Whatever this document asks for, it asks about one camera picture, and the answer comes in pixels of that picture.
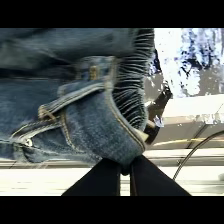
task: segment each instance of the denim fabric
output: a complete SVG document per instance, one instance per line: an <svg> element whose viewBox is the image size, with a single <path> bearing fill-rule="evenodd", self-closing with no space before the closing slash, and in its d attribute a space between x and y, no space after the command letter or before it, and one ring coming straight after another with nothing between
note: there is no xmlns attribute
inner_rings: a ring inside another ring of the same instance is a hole
<svg viewBox="0 0 224 224"><path fill-rule="evenodd" d="M127 165L141 155L145 145L134 128L143 129L147 117L142 77L153 34L149 29L143 35L139 32L139 28L51 28L3 41L0 157L34 163L49 159L95 163L108 158ZM150 42L148 53L137 49L135 41L141 36ZM141 70L132 61L133 69L125 69L128 55L142 60ZM129 77L137 84L125 84ZM133 101L125 104L124 96Z"/></svg>

